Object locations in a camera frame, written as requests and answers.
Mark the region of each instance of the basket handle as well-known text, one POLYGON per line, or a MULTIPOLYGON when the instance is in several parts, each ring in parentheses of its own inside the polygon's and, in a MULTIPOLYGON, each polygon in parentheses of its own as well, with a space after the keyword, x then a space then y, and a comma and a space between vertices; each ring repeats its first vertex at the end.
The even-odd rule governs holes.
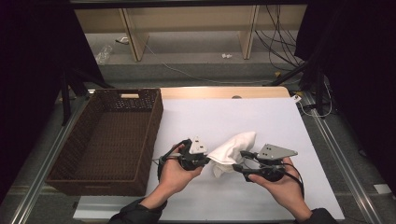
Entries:
POLYGON ((122 99, 139 99, 140 96, 138 93, 122 93, 120 95, 122 99))

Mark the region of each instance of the white table surface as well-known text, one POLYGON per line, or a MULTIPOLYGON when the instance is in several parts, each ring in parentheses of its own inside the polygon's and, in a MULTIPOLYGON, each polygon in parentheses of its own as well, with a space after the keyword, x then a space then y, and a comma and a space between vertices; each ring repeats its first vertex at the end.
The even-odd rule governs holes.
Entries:
MULTIPOLYGON (((292 157, 304 179, 305 201, 311 209, 325 207, 335 219, 344 219, 300 113, 290 98, 163 100, 163 119, 153 159, 173 144, 199 136, 209 152, 238 133, 254 131, 251 152, 265 144, 298 151, 292 157)), ((147 194, 157 186, 152 163, 147 194)), ((109 220, 134 197, 83 196, 74 219, 109 220)), ((179 194, 169 199, 162 222, 265 222, 294 220, 266 189, 245 181, 237 172, 215 178, 207 165, 179 194)))

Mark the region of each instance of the person's right hand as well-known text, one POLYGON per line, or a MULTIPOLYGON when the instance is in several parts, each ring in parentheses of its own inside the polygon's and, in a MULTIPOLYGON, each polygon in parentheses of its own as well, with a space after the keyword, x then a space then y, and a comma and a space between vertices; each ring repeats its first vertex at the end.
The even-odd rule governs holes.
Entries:
MULTIPOLYGON (((290 158, 284 158, 283 162, 293 165, 290 158)), ((289 174, 299 178, 297 171, 291 166, 285 165, 285 170, 289 174)), ((295 180, 286 175, 276 182, 268 181, 259 175, 249 175, 248 178, 254 183, 268 189, 274 199, 288 209, 297 221, 303 222, 311 217, 312 212, 304 201, 300 185, 295 180)))
MULTIPOLYGON (((178 153, 184 145, 175 148, 174 153, 178 153)), ((177 159, 168 159, 163 166, 160 186, 168 189, 172 194, 181 192, 196 176, 200 175, 204 167, 197 167, 195 170, 184 170, 177 159)))

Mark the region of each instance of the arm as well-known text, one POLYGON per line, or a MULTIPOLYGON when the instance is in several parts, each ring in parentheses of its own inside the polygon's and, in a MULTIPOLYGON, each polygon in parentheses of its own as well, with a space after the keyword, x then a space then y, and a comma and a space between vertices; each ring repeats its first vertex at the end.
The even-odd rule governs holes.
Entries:
MULTIPOLYGON (((178 152, 183 147, 181 145, 174 152, 178 152)), ((167 160, 163 166, 160 183, 157 188, 148 197, 136 200, 123 207, 108 223, 157 223, 163 213, 167 200, 172 195, 186 188, 190 181, 202 172, 202 169, 203 167, 198 167, 193 171, 186 171, 180 166, 177 160, 167 160)))
MULTIPOLYGON (((284 158, 283 162, 292 165, 290 158, 284 158)), ((297 171, 295 171, 291 166, 286 166, 285 170, 289 174, 294 175, 297 178, 299 177, 297 171)), ((290 177, 285 175, 282 179, 276 182, 270 182, 259 175, 249 175, 249 179, 268 189, 274 199, 280 205, 289 210, 299 223, 337 223, 325 209, 314 210, 313 213, 304 201, 300 186, 290 177), (313 217, 319 218, 321 221, 311 222, 310 219, 313 217)))

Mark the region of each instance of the white towel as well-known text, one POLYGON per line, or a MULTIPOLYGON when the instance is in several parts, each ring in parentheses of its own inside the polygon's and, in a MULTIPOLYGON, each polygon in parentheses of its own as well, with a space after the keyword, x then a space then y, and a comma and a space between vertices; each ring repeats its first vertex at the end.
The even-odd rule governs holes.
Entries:
POLYGON ((219 178, 224 172, 233 172, 233 164, 243 161, 241 151, 250 151, 256 140, 256 133, 240 133, 217 147, 207 155, 213 164, 213 174, 219 178))

